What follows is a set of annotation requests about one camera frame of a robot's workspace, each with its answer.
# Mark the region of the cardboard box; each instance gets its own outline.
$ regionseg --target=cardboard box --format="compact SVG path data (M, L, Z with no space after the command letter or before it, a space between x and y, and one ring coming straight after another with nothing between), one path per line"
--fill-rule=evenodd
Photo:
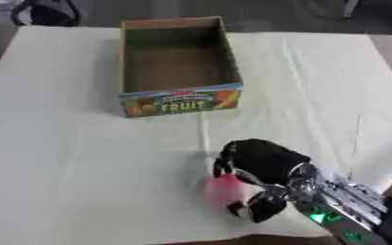
M242 79L220 17L121 25L120 103L130 117L234 108Z

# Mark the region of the robotic arm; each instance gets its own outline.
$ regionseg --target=robotic arm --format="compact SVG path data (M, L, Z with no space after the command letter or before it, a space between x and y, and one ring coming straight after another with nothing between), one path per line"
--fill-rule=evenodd
M323 173L307 156L267 141L231 142L213 169L214 177L225 173L263 189L229 205L235 215L262 222L292 203L343 244L392 245L392 197Z

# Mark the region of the box label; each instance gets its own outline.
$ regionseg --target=box label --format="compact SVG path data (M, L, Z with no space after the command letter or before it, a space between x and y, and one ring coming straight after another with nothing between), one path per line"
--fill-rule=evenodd
M121 103L128 117L180 114L234 108L240 93L237 89L160 92L121 98Z

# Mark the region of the white tablecloth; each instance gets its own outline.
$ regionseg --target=white tablecloth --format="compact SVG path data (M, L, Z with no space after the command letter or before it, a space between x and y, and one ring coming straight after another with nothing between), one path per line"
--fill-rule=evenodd
M119 30L22 28L0 62L0 244L116 245L327 234L291 205L269 222L201 189L230 140L259 138L383 191L392 72L365 35L230 34L238 109L125 119Z

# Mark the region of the dark floor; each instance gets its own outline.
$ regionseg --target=dark floor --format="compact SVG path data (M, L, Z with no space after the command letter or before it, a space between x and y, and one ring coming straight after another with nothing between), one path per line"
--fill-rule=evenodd
M83 25L94 27L117 27L126 19L221 15L230 32L392 34L392 0L361 0L349 19L340 17L345 0L75 1Z

